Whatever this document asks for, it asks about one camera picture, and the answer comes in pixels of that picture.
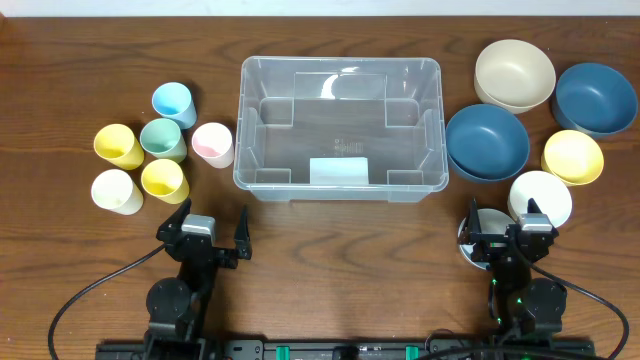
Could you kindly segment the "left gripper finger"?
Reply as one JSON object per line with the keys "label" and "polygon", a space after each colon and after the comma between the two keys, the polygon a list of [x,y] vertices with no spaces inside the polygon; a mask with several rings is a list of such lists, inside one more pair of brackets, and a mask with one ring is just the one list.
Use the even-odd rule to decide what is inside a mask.
{"label": "left gripper finger", "polygon": [[238,225],[234,233],[236,257],[243,260],[252,258],[252,245],[248,227],[248,209],[242,208]]}
{"label": "left gripper finger", "polygon": [[190,214],[192,201],[190,198],[184,200],[179,208],[159,227],[156,232],[156,239],[159,241],[175,241],[180,237],[181,227],[186,217]]}

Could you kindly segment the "light grey small bowl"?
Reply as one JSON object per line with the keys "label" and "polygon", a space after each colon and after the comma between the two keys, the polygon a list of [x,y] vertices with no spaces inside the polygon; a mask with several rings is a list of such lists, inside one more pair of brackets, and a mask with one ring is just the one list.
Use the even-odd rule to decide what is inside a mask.
{"label": "light grey small bowl", "polygon": [[[483,233],[499,234],[503,235],[508,225],[514,223],[513,219],[496,209],[483,208],[478,210],[480,227]],[[489,270],[489,264],[487,262],[473,262],[471,260],[472,246],[458,244],[460,253],[466,259],[467,262],[482,270]]]}

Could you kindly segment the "white small bowl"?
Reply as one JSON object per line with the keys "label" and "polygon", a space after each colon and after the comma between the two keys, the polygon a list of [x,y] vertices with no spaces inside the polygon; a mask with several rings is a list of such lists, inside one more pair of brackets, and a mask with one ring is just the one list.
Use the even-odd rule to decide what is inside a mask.
{"label": "white small bowl", "polygon": [[507,201],[509,214],[514,220],[527,212],[531,198],[554,227],[561,227],[570,218],[573,209],[571,194],[567,186],[554,175],[544,171],[529,171],[516,178]]}

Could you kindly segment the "yellow small bowl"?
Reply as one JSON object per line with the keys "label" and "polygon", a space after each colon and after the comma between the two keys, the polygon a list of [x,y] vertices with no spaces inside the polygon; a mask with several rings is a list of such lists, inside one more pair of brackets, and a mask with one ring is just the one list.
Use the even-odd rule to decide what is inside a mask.
{"label": "yellow small bowl", "polygon": [[604,170],[604,155],[589,135],[576,130],[562,130],[545,143],[541,167],[566,186],[582,186],[600,177]]}

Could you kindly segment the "dark blue bowl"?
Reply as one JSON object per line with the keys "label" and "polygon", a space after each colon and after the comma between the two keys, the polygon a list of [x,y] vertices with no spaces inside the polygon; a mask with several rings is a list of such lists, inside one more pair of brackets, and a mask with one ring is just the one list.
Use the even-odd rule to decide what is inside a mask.
{"label": "dark blue bowl", "polygon": [[619,71],[599,63],[580,63],[559,77],[551,110],[562,128],[602,138],[623,132],[634,123],[639,99]]}
{"label": "dark blue bowl", "polygon": [[491,183],[517,175],[530,155],[530,140],[522,122],[495,105],[467,106],[446,125],[450,164],[462,178]]}

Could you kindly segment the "beige large bowl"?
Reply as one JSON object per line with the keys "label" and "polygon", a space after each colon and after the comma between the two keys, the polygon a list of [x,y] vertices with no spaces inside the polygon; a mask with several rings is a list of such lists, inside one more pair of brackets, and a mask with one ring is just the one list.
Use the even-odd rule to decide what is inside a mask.
{"label": "beige large bowl", "polygon": [[538,47],[516,39],[491,43],[479,54],[474,89],[486,104],[521,114],[544,103],[556,86],[556,72]]}

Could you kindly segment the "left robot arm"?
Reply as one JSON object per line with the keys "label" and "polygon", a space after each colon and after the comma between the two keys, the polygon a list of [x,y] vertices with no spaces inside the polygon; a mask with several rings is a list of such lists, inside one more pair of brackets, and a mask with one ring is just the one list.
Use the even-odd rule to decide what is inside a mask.
{"label": "left robot arm", "polygon": [[252,257],[248,211],[243,208],[233,248],[215,245],[215,219],[190,212],[185,200],[156,233],[166,253],[180,264],[179,273],[157,281],[149,290],[150,315],[144,360],[219,359],[221,345],[202,336],[209,301],[221,268],[235,269]]}

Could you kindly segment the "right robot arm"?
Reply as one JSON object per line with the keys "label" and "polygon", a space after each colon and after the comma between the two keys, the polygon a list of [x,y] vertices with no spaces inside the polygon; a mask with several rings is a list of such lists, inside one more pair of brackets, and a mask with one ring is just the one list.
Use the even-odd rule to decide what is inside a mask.
{"label": "right robot arm", "polygon": [[501,232],[485,231],[477,202],[470,202],[458,244],[468,262],[492,273],[488,306],[490,316],[499,322],[502,341],[542,341],[562,330],[566,288],[531,275],[533,265],[549,254],[557,236],[557,229],[534,199]]}

